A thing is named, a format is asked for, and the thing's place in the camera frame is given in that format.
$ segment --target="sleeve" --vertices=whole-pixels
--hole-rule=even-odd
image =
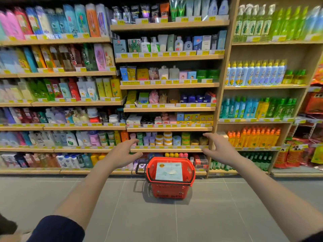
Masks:
[[[302,242],[322,242],[323,241],[323,231],[318,232],[317,234],[313,234],[306,238],[305,240],[302,240]]]
[[[84,229],[64,216],[46,216],[40,220],[27,242],[82,242]]]

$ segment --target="gray tile floor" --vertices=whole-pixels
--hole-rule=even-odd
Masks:
[[[80,181],[74,177],[0,177],[0,212],[28,230]],[[323,181],[279,181],[323,212]],[[138,178],[107,180],[86,242],[287,242],[241,178],[196,180],[184,200],[155,199]]]

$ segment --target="red shopping basket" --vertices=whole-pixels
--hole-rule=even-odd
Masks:
[[[156,180],[157,163],[180,162],[182,164],[183,181],[165,181]],[[187,195],[189,187],[193,185],[195,180],[195,168],[187,158],[171,158],[171,157],[153,157],[145,168],[146,179],[151,183],[152,192],[156,198],[174,198],[184,199]]]

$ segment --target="grout line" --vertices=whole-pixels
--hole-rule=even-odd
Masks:
[[[177,242],[178,242],[176,200],[175,200],[175,217],[176,217],[176,236],[177,236]]]
[[[107,235],[108,235],[108,233],[109,233],[109,230],[110,230],[110,227],[111,227],[111,224],[112,224],[112,221],[113,221],[113,217],[114,217],[114,214],[115,214],[115,212],[116,212],[116,209],[117,209],[117,206],[118,206],[118,203],[119,203],[119,199],[120,199],[120,197],[121,197],[121,193],[122,193],[122,189],[123,189],[123,186],[124,186],[125,181],[123,182],[123,185],[122,185],[122,188],[121,188],[121,191],[120,191],[120,195],[119,195],[119,198],[118,198],[118,201],[117,201],[116,207],[115,207],[115,209],[114,209],[114,212],[113,212],[113,215],[112,215],[112,218],[111,218],[111,222],[110,222],[109,228],[107,229]]]
[[[243,225],[244,225],[244,228],[246,229],[246,231],[247,231],[247,233],[248,233],[248,235],[249,235],[249,237],[250,237],[250,239],[251,239],[251,242],[253,242],[252,237],[251,237],[251,235],[250,235],[250,233],[249,233],[249,231],[248,231],[248,229],[247,229],[247,227],[246,227],[246,225],[245,225],[245,223],[244,223],[244,220],[243,220],[243,218],[242,218],[242,216],[241,216],[241,214],[240,214],[240,211],[239,211],[239,209],[238,209],[238,207],[237,207],[237,204],[236,204],[235,200],[233,199],[233,196],[232,196],[232,194],[231,194],[231,192],[230,192],[230,190],[229,190],[229,188],[228,188],[228,185],[226,184],[225,180],[224,180],[224,183],[225,183],[225,185],[226,185],[226,188],[227,188],[227,189],[228,189],[228,191],[229,191],[229,194],[230,194],[230,196],[231,196],[231,199],[232,199],[233,203],[234,203],[234,204],[235,204],[235,206],[236,206],[236,209],[237,209],[237,211],[238,211],[238,213],[239,213],[239,215],[240,215],[240,218],[241,218],[241,220],[242,220],[242,223],[243,223]]]

